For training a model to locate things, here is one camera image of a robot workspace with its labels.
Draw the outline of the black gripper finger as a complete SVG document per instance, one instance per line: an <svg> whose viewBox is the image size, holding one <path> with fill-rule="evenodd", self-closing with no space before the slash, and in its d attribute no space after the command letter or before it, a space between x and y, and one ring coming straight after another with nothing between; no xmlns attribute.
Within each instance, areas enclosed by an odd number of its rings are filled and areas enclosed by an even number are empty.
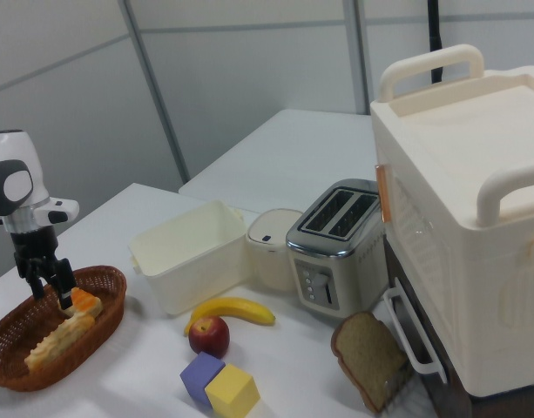
<svg viewBox="0 0 534 418"><path fill-rule="evenodd" d="M45 257L25 258L19 254L14 255L19 276L26 280L35 300L44 297L44 285L41 281L43 276Z"/></svg>
<svg viewBox="0 0 534 418"><path fill-rule="evenodd" d="M48 282L57 293L60 307L63 310L73 305L71 292L74 288L74 274L68 259L52 260Z"/></svg>

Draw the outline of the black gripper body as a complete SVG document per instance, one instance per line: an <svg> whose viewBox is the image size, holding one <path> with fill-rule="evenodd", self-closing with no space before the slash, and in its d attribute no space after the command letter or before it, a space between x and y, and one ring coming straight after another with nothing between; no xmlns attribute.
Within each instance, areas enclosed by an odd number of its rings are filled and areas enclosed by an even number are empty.
<svg viewBox="0 0 534 418"><path fill-rule="evenodd" d="M10 237L15 249L17 270L20 273L54 272L58 242L53 227L41 227L27 233L12 233Z"/></svg>

